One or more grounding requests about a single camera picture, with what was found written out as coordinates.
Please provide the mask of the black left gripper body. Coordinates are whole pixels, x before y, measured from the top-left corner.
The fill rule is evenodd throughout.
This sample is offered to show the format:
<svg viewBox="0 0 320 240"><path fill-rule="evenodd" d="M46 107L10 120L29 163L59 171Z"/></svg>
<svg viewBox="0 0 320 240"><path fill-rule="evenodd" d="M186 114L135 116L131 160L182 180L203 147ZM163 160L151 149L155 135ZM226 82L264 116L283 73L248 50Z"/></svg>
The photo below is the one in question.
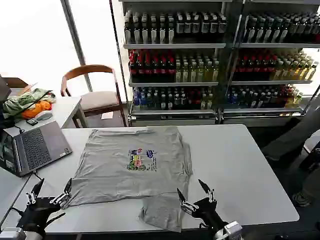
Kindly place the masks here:
<svg viewBox="0 0 320 240"><path fill-rule="evenodd" d="M61 205L54 202L54 197L37 197L35 203L27 205L16 226L24 231L43 232L50 215L60 209Z"/></svg>

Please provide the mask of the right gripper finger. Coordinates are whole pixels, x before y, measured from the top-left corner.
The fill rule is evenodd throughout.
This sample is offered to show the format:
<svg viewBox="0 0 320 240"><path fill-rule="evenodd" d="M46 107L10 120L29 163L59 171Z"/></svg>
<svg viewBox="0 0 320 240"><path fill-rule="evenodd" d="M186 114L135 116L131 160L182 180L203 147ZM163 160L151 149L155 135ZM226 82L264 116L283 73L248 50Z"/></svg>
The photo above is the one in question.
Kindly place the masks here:
<svg viewBox="0 0 320 240"><path fill-rule="evenodd" d="M180 200L180 208L186 212L186 213L194 213L196 212L199 207L197 205L194 205L192 203L189 203L185 197L183 196L182 192L177 188L178 197Z"/></svg>
<svg viewBox="0 0 320 240"><path fill-rule="evenodd" d="M216 202L216 198L214 196L214 189L211 189L205 182L202 180L198 179L199 184L201 185L202 189L204 192L207 194L208 201L210 203Z"/></svg>

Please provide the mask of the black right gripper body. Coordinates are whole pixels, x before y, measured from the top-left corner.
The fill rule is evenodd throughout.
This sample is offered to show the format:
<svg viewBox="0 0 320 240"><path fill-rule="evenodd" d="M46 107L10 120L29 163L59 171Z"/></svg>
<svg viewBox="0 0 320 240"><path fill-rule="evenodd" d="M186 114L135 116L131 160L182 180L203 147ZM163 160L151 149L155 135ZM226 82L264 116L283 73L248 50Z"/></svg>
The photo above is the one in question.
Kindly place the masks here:
<svg viewBox="0 0 320 240"><path fill-rule="evenodd" d="M212 229L223 229L228 222L222 220L216 212L217 203L216 200L210 202L208 197L194 202L193 204L198 208L192 213L192 216L202 219L204 224Z"/></svg>

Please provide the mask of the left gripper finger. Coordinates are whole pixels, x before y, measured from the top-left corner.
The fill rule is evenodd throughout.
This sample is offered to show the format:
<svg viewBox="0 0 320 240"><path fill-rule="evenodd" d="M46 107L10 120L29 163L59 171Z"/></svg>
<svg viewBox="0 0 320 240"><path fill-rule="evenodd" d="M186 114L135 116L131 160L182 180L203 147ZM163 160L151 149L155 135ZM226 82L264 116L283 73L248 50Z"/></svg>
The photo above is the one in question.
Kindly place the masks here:
<svg viewBox="0 0 320 240"><path fill-rule="evenodd" d="M71 190L72 190L72 178L70 178L66 183L63 192L57 197L53 198L49 203L54 205L61 205L64 202L67 202L71 197Z"/></svg>
<svg viewBox="0 0 320 240"><path fill-rule="evenodd" d="M45 179L42 178L37 184L35 184L31 190L31 192L26 193L27 205L32 205L36 203L37 197L41 191Z"/></svg>

